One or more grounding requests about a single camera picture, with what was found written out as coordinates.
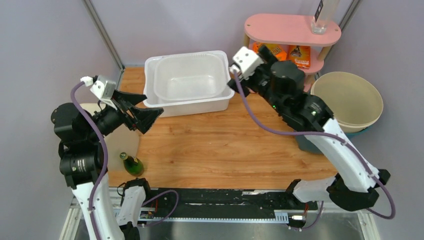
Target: wall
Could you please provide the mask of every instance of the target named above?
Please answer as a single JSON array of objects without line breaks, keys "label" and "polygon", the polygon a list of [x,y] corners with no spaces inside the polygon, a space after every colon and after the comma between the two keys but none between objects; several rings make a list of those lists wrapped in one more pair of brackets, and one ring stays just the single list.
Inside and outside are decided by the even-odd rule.
[{"label": "wall", "polygon": [[1,1],[0,33],[0,239],[58,239],[72,193],[50,115],[80,77],[119,69],[81,0]]},{"label": "wall", "polygon": [[[92,0],[125,65],[161,55],[222,50],[234,55],[258,13],[313,15],[319,0]],[[341,0],[340,21],[352,0]]]},{"label": "wall", "polygon": [[[381,93],[381,119],[354,143],[367,159],[388,169],[397,216],[377,218],[381,239],[424,236],[424,4],[421,0],[367,0],[342,34],[325,72],[343,71],[370,81]],[[389,212],[381,194],[377,209]]]}]

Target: beige bucket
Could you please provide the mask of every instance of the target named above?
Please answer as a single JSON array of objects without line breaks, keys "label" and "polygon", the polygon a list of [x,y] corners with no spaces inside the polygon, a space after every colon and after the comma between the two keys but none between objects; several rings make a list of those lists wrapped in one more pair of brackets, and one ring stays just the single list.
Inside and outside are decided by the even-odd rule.
[{"label": "beige bucket", "polygon": [[375,123],[383,112],[379,91],[367,80],[348,72],[322,75],[310,89],[333,111],[345,133],[356,133]]}]

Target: orange package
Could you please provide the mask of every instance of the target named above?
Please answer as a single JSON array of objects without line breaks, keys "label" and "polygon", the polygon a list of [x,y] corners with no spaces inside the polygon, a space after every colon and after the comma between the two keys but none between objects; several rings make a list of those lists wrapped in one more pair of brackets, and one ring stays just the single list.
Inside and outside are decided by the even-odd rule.
[{"label": "orange package", "polygon": [[271,53],[279,60],[284,61],[287,58],[287,53],[283,50],[280,44],[272,44],[272,43],[261,43],[255,41],[253,43],[253,51],[258,53],[259,48],[265,44],[265,46],[271,51]]},{"label": "orange package", "polygon": [[290,45],[288,46],[288,60],[292,61],[300,69],[309,69],[311,66],[311,47]]}]

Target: wooden tabletop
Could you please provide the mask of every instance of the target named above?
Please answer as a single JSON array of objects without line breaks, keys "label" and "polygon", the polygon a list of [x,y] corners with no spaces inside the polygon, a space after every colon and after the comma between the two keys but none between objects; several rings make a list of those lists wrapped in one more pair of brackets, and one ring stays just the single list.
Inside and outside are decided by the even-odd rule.
[{"label": "wooden tabletop", "polygon": [[[144,68],[127,67],[120,90],[142,94],[144,84]],[[247,99],[265,125],[293,131],[259,95]],[[137,157],[153,188],[286,189],[294,179],[337,172],[323,155],[299,150],[294,137],[259,128],[238,94],[225,111],[158,118],[140,137]],[[125,171],[109,177],[110,186],[134,179]]]}]

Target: bottle label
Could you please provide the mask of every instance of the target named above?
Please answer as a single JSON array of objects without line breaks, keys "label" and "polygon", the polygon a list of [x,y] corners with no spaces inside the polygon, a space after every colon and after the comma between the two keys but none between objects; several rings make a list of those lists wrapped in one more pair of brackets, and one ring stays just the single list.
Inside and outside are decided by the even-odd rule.
[{"label": "bottle label", "polygon": [[323,0],[319,1],[318,8],[316,9],[315,15],[313,16],[313,18],[315,19],[315,23],[318,21],[318,17],[321,14],[321,10],[323,9],[323,6],[324,6]]}]

